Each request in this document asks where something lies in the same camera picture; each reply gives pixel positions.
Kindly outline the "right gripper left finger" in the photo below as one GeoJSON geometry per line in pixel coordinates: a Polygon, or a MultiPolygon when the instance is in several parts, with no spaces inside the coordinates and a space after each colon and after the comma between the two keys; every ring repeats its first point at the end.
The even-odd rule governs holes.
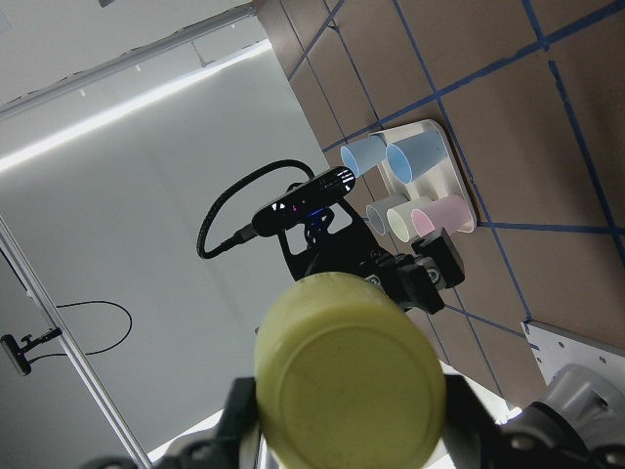
{"type": "Polygon", "coordinates": [[[256,381],[236,378],[215,427],[178,438],[165,453],[166,468],[257,468],[259,416],[256,381]]]}

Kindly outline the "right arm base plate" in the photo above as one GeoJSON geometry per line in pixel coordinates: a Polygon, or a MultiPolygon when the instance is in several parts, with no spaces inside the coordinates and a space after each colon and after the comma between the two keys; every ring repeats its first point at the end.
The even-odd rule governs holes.
{"type": "Polygon", "coordinates": [[[547,385],[541,401],[579,429],[624,427],[624,349],[537,320],[522,325],[547,385]]]}

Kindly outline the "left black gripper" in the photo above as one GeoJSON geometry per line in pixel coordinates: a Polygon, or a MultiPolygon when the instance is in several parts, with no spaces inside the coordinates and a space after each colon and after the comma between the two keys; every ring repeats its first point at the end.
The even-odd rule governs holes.
{"type": "Polygon", "coordinates": [[[351,222],[336,233],[328,228],[334,212],[324,207],[306,216],[307,248],[292,253],[285,231],[279,244],[288,270],[295,280],[321,273],[345,273],[374,283],[404,311],[418,308],[434,314],[444,307],[440,293],[465,280],[465,268],[450,235],[438,229],[411,244],[411,254],[392,254],[384,249],[360,215],[345,200],[338,205],[351,222]]]}

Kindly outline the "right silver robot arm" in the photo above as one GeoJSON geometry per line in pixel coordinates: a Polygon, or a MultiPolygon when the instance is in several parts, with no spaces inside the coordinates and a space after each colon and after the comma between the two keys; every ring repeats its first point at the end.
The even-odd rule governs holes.
{"type": "MultiPolygon", "coordinates": [[[[449,375],[441,440],[458,468],[621,468],[624,395],[595,371],[569,364],[545,395],[497,424],[466,379],[449,375]]],[[[218,424],[176,439],[159,468],[275,468],[258,428],[256,382],[233,381],[218,424]]]]}

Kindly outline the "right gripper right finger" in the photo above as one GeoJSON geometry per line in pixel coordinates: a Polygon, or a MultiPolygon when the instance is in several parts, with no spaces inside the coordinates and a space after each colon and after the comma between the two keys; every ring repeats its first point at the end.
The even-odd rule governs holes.
{"type": "Polygon", "coordinates": [[[502,426],[486,410],[467,380],[444,375],[446,411],[442,441],[456,468],[505,468],[502,426]]]}

